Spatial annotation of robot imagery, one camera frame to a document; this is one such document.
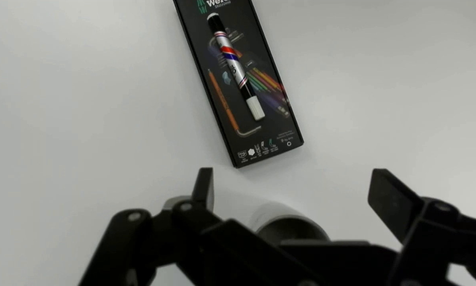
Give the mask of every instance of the white surface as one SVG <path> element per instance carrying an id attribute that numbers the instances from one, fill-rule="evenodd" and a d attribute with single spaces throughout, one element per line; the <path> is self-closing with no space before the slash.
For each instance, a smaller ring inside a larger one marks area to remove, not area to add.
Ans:
<path id="1" fill-rule="evenodd" d="M 199 166 L 221 217 L 275 201 L 332 239 L 390 245 L 377 166 L 476 217 L 476 0 L 256 4 L 307 145 L 234 171 L 170 0 L 0 0 L 1 286 L 71 285 L 111 215 Z"/>

